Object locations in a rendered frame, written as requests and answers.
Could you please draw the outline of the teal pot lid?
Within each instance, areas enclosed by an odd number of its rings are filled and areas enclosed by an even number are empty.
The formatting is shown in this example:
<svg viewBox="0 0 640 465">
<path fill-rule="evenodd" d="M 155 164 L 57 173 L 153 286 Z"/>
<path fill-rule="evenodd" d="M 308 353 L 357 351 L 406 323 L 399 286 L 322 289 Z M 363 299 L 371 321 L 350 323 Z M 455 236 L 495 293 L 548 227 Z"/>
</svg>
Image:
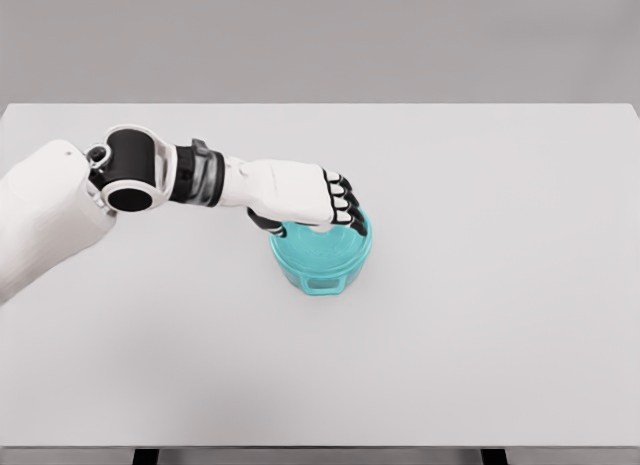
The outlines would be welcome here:
<svg viewBox="0 0 640 465">
<path fill-rule="evenodd" d="M 354 273 L 366 262 L 373 243 L 370 220 L 365 217 L 366 234 L 351 226 L 333 225 L 325 232 L 310 226 L 285 222 L 285 237 L 269 237 L 272 252 L 287 271 L 311 278 Z"/>
</svg>

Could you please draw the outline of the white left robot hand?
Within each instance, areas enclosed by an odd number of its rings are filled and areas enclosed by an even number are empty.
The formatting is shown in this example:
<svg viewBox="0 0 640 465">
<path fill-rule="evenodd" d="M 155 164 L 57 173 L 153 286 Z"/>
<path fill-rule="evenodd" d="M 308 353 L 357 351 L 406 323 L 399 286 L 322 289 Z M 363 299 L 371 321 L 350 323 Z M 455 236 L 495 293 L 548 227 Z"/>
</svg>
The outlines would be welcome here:
<svg viewBox="0 0 640 465">
<path fill-rule="evenodd" d="M 256 160 L 241 167 L 247 180 L 247 214 L 261 229 L 287 236 L 287 222 L 322 228 L 344 226 L 365 237 L 368 231 L 353 186 L 320 165 Z"/>
</svg>

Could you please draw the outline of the teal pot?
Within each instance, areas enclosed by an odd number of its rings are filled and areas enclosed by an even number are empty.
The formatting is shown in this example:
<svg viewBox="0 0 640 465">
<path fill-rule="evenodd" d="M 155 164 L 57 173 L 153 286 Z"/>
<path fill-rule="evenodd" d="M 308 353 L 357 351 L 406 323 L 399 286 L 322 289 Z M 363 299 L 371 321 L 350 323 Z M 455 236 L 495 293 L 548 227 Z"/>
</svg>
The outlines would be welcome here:
<svg viewBox="0 0 640 465">
<path fill-rule="evenodd" d="M 368 217 L 367 214 L 362 209 L 360 209 L 360 212 L 362 213 L 365 220 L 365 217 Z M 279 265 L 286 279 L 293 286 L 295 286 L 296 288 L 298 288 L 299 290 L 301 290 L 302 292 L 310 296 L 341 294 L 351 283 L 353 283 L 357 279 L 363 266 L 360 269 L 357 269 L 354 273 L 348 273 L 346 275 L 311 278 L 308 276 L 298 275 L 293 272 L 287 271 L 283 266 Z"/>
</svg>

